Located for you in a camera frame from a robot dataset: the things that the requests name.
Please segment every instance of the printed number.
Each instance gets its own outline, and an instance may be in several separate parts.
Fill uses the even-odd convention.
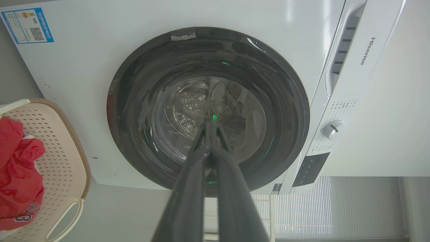
[[[17,221],[17,222],[28,222],[31,220],[32,217],[33,217],[33,215],[26,214],[25,216],[15,217],[15,221]]]

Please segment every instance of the washing machine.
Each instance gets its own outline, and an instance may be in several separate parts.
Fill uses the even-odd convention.
[[[220,122],[249,188],[312,188],[403,0],[60,0],[0,8],[97,183],[171,189]],[[216,195],[208,177],[207,195]]]

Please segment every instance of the brand logo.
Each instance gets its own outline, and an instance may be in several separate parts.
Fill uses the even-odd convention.
[[[367,57],[367,53],[369,53],[370,47],[372,47],[374,40],[375,40],[375,38],[372,37],[372,39],[369,42],[369,46],[367,46],[366,53],[364,53],[364,57],[363,57],[363,60],[361,61],[361,65],[364,64],[364,61],[366,60],[366,57]]]

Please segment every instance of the washing machine drum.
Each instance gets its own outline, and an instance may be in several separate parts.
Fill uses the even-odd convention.
[[[309,103],[293,68],[231,30],[187,28],[140,46],[107,98],[112,136],[144,176],[172,189],[200,125],[219,121],[251,190],[280,176],[308,131]],[[206,194],[216,195],[208,177]]]

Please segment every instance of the plastic basket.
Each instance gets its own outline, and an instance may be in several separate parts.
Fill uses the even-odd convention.
[[[55,242],[62,239],[82,214],[90,170],[82,146],[66,116],[45,99],[23,99],[0,105],[0,114],[21,122],[25,135],[41,140],[46,152],[35,161],[45,192],[39,213],[28,225],[3,239],[5,242]],[[74,205],[78,212],[55,238],[51,233]]]

